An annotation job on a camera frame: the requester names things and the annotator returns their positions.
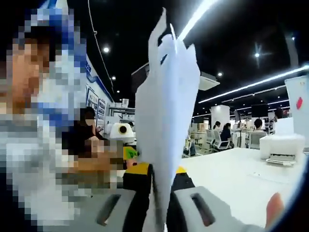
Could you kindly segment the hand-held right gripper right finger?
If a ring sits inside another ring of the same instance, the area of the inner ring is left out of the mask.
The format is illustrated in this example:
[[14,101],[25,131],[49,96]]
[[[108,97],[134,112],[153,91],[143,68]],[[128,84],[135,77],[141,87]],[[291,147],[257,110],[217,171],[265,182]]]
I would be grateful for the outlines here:
[[205,187],[196,187],[179,167],[171,187],[168,208],[169,232],[263,232],[232,216],[230,206]]

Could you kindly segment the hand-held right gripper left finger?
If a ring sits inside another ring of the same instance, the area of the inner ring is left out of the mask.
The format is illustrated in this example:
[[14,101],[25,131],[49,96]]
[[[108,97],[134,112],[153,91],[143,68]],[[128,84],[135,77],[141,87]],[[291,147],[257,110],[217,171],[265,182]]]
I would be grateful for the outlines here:
[[84,232],[141,232],[150,204],[153,166],[139,163],[123,175],[123,187],[95,195],[85,204]]

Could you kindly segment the person's right hand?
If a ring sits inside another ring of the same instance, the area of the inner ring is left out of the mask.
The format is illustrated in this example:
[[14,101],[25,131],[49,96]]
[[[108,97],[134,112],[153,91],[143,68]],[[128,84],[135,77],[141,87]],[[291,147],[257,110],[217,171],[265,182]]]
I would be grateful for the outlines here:
[[281,195],[275,193],[267,203],[266,207],[266,225],[265,228],[270,227],[275,220],[280,216],[284,210],[284,204],[281,199]]

